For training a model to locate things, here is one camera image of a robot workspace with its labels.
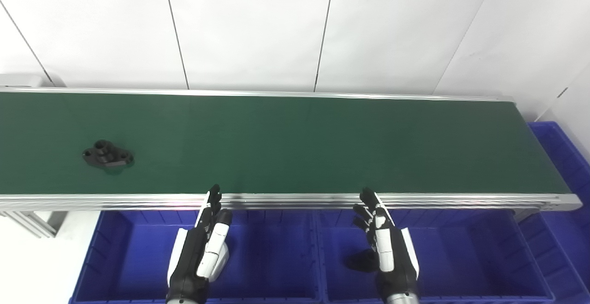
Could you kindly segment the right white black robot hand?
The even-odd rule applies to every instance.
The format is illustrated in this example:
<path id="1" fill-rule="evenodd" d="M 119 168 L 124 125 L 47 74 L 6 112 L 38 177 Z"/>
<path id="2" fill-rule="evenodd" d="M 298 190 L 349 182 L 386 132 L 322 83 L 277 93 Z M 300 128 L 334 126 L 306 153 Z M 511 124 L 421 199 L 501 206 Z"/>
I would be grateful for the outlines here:
<path id="1" fill-rule="evenodd" d="M 370 250 L 370 271 L 376 273 L 376 290 L 384 304 L 418 304 L 417 260 L 411 253 L 413 246 L 409 232 L 398 228 L 381 198 L 365 187 L 360 192 L 361 204 L 353 207 L 355 226 L 364 231 Z"/>

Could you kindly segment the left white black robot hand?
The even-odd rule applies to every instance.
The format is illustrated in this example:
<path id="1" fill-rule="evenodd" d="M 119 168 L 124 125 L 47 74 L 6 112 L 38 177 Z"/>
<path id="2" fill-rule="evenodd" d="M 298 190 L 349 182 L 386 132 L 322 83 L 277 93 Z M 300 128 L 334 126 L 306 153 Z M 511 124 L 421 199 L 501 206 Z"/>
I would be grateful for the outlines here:
<path id="1" fill-rule="evenodd" d="M 167 304 L 205 304 L 209 285 L 229 260 L 226 238 L 233 214 L 221 207 L 219 184 L 205 194 L 194 226 L 180 228 L 169 264 Z"/>

